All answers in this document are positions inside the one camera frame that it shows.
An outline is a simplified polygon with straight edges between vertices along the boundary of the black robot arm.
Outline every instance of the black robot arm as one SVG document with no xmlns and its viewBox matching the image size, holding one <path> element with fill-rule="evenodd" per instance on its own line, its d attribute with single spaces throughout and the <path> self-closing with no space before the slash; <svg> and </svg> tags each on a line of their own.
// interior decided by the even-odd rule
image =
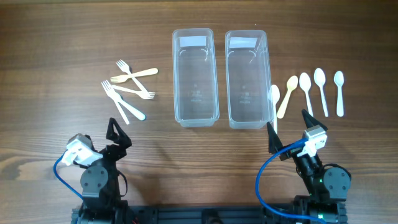
<svg viewBox="0 0 398 224">
<path fill-rule="evenodd" d="M 99 153 L 101 159 L 92 162 L 89 166 L 80 166 L 86 170 L 81 175 L 80 184 L 83 187 L 83 203 L 77 212 L 72 215 L 72 224 L 124 224 L 132 223 L 135 219 L 127 201 L 121 200 L 118 176 L 122 173 L 116 168 L 116 161 L 126 156 L 126 149 L 131 146 L 131 140 L 120 128 L 114 118 L 109 119 L 106 139 L 113 141 Z"/>
<path fill-rule="evenodd" d="M 317 138 L 326 134 L 328 128 L 324 124 L 309 115 L 306 110 L 302 110 L 302 114 L 307 126 L 303 138 Z M 275 154 L 284 146 L 270 123 L 267 123 L 267 129 L 269 152 Z M 314 156 L 310 156 L 310 154 L 301 155 L 302 152 L 303 147 L 298 147 L 280 155 L 282 161 L 293 158 L 296 171 L 303 179 L 310 194 L 309 197 L 296 196 L 293 206 L 287 210 L 298 215 L 323 218 L 328 223 L 346 223 L 345 205 L 341 202 L 345 202 L 347 199 L 347 191 L 351 186 L 351 174 L 337 164 L 323 165 L 318 154 Z M 270 216 L 275 217 L 276 220 L 281 218 L 273 214 L 270 214 Z M 286 223 L 295 223 L 292 220 L 286 221 Z"/>
</svg>

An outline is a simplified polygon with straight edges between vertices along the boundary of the container label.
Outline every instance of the container label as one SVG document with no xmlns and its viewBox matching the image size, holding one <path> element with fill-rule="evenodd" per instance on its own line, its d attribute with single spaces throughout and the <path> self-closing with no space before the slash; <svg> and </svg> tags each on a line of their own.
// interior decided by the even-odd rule
<svg viewBox="0 0 398 224">
<path fill-rule="evenodd" d="M 257 38 L 249 37 L 231 37 L 229 47 L 233 48 L 254 48 L 257 43 Z"/>
<path fill-rule="evenodd" d="M 206 46 L 206 36 L 180 37 L 180 47 Z"/>
</svg>

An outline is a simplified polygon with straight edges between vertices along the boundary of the clear plastic container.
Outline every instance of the clear plastic container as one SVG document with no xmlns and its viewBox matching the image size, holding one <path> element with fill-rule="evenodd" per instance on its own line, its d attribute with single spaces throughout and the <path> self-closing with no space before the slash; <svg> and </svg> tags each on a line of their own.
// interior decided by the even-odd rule
<svg viewBox="0 0 398 224">
<path fill-rule="evenodd" d="M 274 119 L 267 36 L 262 30 L 225 35 L 229 126 L 259 129 Z"/>
<path fill-rule="evenodd" d="M 213 31 L 173 33 L 174 112 L 181 126 L 212 126 L 220 117 Z"/>
</svg>

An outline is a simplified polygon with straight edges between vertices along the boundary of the wooden table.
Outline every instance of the wooden table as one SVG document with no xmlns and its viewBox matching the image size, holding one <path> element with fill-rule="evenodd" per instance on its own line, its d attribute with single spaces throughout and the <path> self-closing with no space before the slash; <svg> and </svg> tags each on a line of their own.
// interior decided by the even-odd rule
<svg viewBox="0 0 398 224">
<path fill-rule="evenodd" d="M 353 175 L 349 222 L 397 223 L 397 10 L 393 1 L 1 5 L 0 223 L 69 223 L 81 200 L 55 178 L 53 163 L 76 133 L 89 134 L 97 149 L 109 144 L 109 117 L 133 141 L 118 164 L 131 205 L 259 205 L 254 179 L 270 157 L 267 132 L 228 126 L 224 35 L 238 29 L 267 32 L 272 83 L 282 96 L 290 76 L 324 69 L 329 118 L 314 83 L 310 92 L 315 117 L 329 127 L 320 158 Z M 210 128 L 185 129 L 174 119 L 172 32 L 192 27 L 215 34 L 220 119 Z M 154 100 L 123 94 L 146 121 L 128 114 L 131 124 L 124 124 L 100 85 L 122 74 L 119 59 L 135 72 L 159 69 L 140 78 Z M 343 118 L 335 113 L 337 70 L 346 81 Z M 301 137 L 305 107 L 297 89 L 279 120 L 282 142 Z M 81 191 L 81 169 L 58 169 Z M 307 191 L 289 160 L 265 170 L 261 193 L 268 202 L 289 202 Z"/>
</svg>

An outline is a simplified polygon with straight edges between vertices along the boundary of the plastic spoon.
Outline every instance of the plastic spoon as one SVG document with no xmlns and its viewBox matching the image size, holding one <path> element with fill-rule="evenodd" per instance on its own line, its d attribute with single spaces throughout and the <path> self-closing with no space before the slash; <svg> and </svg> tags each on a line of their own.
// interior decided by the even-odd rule
<svg viewBox="0 0 398 224">
<path fill-rule="evenodd" d="M 337 116 L 342 117 L 344 115 L 344 106 L 343 106 L 343 84 L 344 84 L 344 75 L 343 72 L 338 71 L 335 74 L 335 83 L 337 86 Z"/>
<path fill-rule="evenodd" d="M 323 86 L 326 82 L 326 77 L 322 69 L 317 68 L 315 70 L 315 73 L 313 74 L 313 79 L 315 83 L 319 86 L 319 89 L 321 90 L 323 112 L 325 113 L 325 117 L 328 117 L 329 116 L 328 105 L 326 104 L 325 93 L 323 92 Z"/>
<path fill-rule="evenodd" d="M 300 88 L 304 91 L 305 98 L 307 99 L 308 112 L 310 113 L 311 116 L 313 116 L 310 95 L 308 95 L 308 91 L 310 91 L 310 88 L 311 88 L 311 79 L 307 73 L 303 72 L 300 75 L 299 82 L 300 82 Z"/>
<path fill-rule="evenodd" d="M 271 86 L 271 91 L 272 91 L 272 103 L 274 104 L 274 130 L 275 130 L 275 133 L 278 134 L 278 123 L 277 123 L 277 117 L 276 117 L 276 103 L 279 101 L 280 93 L 279 93 L 279 89 L 276 85 Z"/>
<path fill-rule="evenodd" d="M 297 84 L 299 84 L 299 78 L 297 78 L 297 76 L 292 76 L 289 80 L 287 80 L 287 93 L 286 96 L 284 98 L 284 100 L 282 101 L 282 103 L 280 104 L 278 113 L 277 113 L 277 117 L 279 119 L 282 119 L 285 116 L 285 112 L 286 112 L 286 107 L 287 107 L 287 103 L 289 102 L 289 98 L 290 98 L 290 94 L 292 93 L 293 90 L 295 90 L 297 88 Z"/>
</svg>

